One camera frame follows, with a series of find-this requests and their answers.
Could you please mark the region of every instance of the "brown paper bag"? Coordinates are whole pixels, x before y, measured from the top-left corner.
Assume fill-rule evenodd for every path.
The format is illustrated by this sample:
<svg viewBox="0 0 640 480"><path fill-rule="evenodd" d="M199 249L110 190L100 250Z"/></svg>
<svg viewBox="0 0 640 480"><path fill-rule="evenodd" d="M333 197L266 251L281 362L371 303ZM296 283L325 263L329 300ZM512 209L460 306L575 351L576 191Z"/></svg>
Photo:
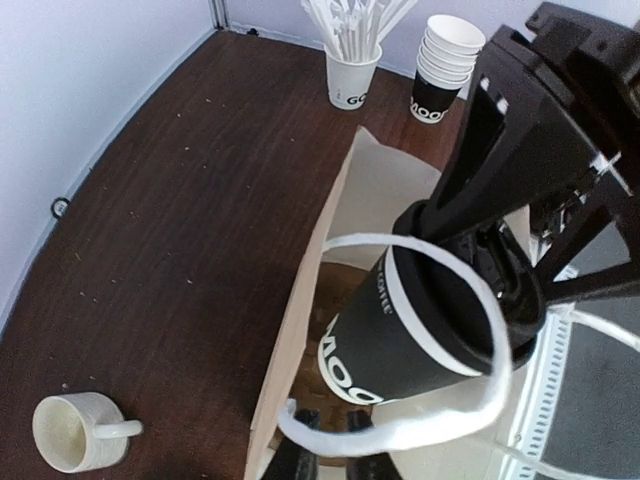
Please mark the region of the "brown paper bag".
<svg viewBox="0 0 640 480"><path fill-rule="evenodd" d="M413 202L428 198L440 172L399 150L380 145L364 128L356 133L302 258L251 424L245 480L255 480L273 436L279 410L293 384L307 339L309 315L322 261L369 270L384 247L327 252L327 238L351 233L389 233ZM529 242L528 211L507 218L521 245Z"/></svg>

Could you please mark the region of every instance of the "white straw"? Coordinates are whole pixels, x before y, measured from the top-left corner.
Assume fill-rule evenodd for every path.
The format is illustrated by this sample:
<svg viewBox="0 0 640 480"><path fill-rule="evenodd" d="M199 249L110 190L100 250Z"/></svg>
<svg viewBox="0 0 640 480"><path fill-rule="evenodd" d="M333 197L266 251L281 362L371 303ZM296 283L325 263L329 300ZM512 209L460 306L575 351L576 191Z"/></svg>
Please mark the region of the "white straw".
<svg viewBox="0 0 640 480"><path fill-rule="evenodd" d="M383 7L379 3L373 5L373 11L371 13L371 27L369 31L369 58L373 58L376 52L376 45L378 42L378 33L380 29L380 21L382 20Z"/></svg>
<svg viewBox="0 0 640 480"><path fill-rule="evenodd" d="M301 0L327 52L351 63L370 61L377 45L418 0Z"/></svg>
<svg viewBox="0 0 640 480"><path fill-rule="evenodd" d="M418 3L418 0L408 0L395 12L393 18L391 18L388 23L380 30L380 33L378 34L378 42L384 40L391 29L398 24L402 17L404 17L409 12L409 10L411 10L415 6L416 3Z"/></svg>

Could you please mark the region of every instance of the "black paper cup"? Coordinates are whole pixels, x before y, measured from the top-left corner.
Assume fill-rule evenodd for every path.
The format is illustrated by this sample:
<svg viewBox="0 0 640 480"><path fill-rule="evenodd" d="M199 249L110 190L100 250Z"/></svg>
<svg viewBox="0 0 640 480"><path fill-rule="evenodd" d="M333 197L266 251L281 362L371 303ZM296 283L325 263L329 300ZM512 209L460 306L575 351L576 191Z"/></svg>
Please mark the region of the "black paper cup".
<svg viewBox="0 0 640 480"><path fill-rule="evenodd" d="M411 93L411 114L422 123L440 122L471 74L458 81L442 79L424 68L418 61L418 70Z"/></svg>
<svg viewBox="0 0 640 480"><path fill-rule="evenodd" d="M446 322L437 316L419 318L402 287L396 250L389 248L382 255L318 346L325 383L349 403L374 405L408 398L491 368L490 355L479 370L465 361L469 346ZM443 335L451 341L442 342Z"/></svg>

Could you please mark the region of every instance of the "wooden table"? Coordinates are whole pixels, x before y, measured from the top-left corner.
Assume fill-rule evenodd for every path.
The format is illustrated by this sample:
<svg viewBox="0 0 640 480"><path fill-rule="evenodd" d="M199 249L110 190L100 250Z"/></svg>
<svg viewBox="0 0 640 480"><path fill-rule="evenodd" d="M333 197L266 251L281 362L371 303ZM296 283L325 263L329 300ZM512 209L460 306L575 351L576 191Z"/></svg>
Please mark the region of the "wooden table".
<svg viewBox="0 0 640 480"><path fill-rule="evenodd" d="M40 458L45 396L95 390L145 424L125 461L78 479L239 479L296 268L358 125L436 167L411 80L378 70L333 108L324 56L219 33L140 109L34 262L0 344L0 477L67 478Z"/></svg>

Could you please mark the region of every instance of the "white paper cup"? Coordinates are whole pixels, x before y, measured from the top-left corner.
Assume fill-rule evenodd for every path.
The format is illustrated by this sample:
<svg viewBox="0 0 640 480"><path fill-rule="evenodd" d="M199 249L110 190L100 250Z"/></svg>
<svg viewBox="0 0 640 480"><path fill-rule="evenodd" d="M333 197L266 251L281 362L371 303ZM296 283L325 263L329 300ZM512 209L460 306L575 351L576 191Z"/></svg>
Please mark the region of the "white paper cup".
<svg viewBox="0 0 640 480"><path fill-rule="evenodd" d="M445 90L456 90L462 88L470 79L471 73L468 73L463 80L447 80L444 78L440 78L437 75L434 75L431 71L425 69L418 63L418 73L424 78L426 81L435 85L436 87L443 88Z"/></svg>
<svg viewBox="0 0 640 480"><path fill-rule="evenodd" d="M100 393L47 397L33 413L33 438L44 460L63 473L110 467L127 453L142 423L125 421L115 403Z"/></svg>
<svg viewBox="0 0 640 480"><path fill-rule="evenodd" d="M458 63L449 62L433 53L424 45L420 45L420 56L436 67L453 73L469 73L473 70L475 65L475 63L460 65Z"/></svg>
<svg viewBox="0 0 640 480"><path fill-rule="evenodd" d="M329 101L342 110L356 110L364 103L382 48L376 45L373 60L364 63L349 63L335 58L325 48L327 55L327 86Z"/></svg>
<svg viewBox="0 0 640 480"><path fill-rule="evenodd" d="M452 72L450 70L445 70L444 68L440 68L437 65L434 65L429 60L424 58L421 54L418 54L418 56L416 57L416 62L420 67L427 70L432 75L449 82L466 82L469 79L469 75L471 74L471 70L468 70L466 72Z"/></svg>
<svg viewBox="0 0 640 480"><path fill-rule="evenodd" d="M478 53L487 42L473 23L452 15L429 17L426 33L445 50L467 55Z"/></svg>
<svg viewBox="0 0 640 480"><path fill-rule="evenodd" d="M435 43L428 34L425 33L424 37L422 37L422 45L427 47L433 53L438 55L439 57L444 58L447 61L453 61L461 64L475 64L478 59L477 54L473 55L463 55L461 53L450 52L449 50L445 50L440 45Z"/></svg>

